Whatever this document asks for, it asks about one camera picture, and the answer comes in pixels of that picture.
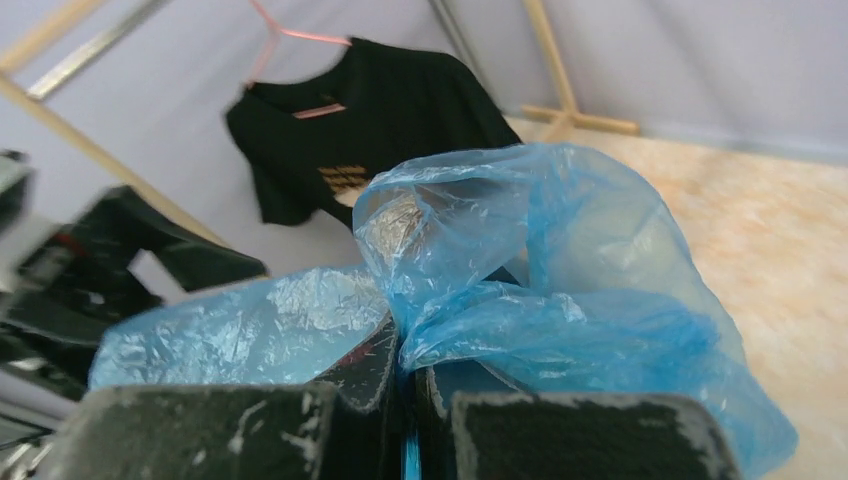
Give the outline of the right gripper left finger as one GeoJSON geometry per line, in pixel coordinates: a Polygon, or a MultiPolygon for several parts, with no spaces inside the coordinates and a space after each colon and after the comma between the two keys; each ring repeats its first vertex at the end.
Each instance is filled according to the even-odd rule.
{"type": "Polygon", "coordinates": [[[40,479],[396,479],[390,320],[301,385],[122,386],[87,394],[40,479]]]}

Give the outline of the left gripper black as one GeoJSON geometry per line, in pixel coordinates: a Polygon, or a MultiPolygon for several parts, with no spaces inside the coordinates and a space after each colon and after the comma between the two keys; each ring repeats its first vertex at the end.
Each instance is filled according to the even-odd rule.
{"type": "Polygon", "coordinates": [[[66,225],[35,233],[33,178],[24,153],[2,150],[1,370],[61,397],[83,396],[108,327],[162,305],[125,269],[139,252],[186,292],[268,274],[262,261],[177,225],[129,186],[107,190],[86,212],[86,253],[66,225]]]}

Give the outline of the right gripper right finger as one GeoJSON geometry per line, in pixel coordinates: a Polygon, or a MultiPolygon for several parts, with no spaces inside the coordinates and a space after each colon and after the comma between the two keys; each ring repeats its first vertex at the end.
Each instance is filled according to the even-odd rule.
{"type": "Polygon", "coordinates": [[[738,479],[709,412],[671,394],[542,393],[476,361],[413,376],[423,479],[738,479]]]}

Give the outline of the blue plastic trash bag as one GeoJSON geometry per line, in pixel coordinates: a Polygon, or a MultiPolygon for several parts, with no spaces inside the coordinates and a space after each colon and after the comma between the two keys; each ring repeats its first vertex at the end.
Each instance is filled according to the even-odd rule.
{"type": "Polygon", "coordinates": [[[536,392],[688,395],[750,479],[797,448],[659,193],[597,150],[524,144],[406,161],[361,194],[353,232],[360,265],[111,327],[89,387],[299,384],[391,319],[405,373],[480,360],[536,392]]]}

